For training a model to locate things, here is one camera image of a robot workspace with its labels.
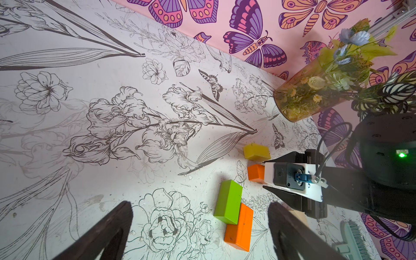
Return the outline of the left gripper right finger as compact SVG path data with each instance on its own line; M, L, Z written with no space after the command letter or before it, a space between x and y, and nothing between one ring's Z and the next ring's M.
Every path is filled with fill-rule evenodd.
M278 202L268 207L268 224L279 260L337 260L338 253Z

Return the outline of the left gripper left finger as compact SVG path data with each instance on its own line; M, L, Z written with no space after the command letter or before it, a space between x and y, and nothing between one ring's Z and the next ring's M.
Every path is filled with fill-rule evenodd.
M122 201L56 260L121 260L133 221L131 203Z

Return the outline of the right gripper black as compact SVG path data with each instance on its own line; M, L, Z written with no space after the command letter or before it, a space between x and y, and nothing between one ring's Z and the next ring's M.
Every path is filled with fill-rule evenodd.
M327 218L322 187L325 181L315 176L315 164L321 153L308 149L304 153L290 152L264 163L264 189L276 195L291 209L314 219Z

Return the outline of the orange long rectangular block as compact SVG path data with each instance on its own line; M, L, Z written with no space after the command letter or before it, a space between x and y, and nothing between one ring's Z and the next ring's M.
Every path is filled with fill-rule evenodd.
M238 223L226 226L224 242L238 250L249 252L253 219L253 209L241 203Z

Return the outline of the orange small block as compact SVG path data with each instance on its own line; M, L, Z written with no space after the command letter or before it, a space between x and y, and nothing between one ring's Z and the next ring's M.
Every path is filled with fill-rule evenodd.
M256 164L248 167L248 179L251 182L264 184L265 166Z

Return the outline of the yellow block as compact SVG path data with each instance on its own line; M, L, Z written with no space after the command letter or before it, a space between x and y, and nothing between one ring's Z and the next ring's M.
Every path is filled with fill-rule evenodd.
M251 143L243 147L245 159L264 162L271 159L269 148L263 145Z

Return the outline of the green rectangular block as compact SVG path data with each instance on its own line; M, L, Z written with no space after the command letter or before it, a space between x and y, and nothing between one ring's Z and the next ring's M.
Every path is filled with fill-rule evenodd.
M214 217L225 224L237 225L242 199L243 187L233 180L221 183Z

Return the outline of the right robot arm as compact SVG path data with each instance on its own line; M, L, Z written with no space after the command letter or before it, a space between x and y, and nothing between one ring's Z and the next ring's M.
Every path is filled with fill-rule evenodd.
M331 205L415 225L416 117L386 114L349 134L347 167L325 165L318 149L264 163L264 188L290 207Z

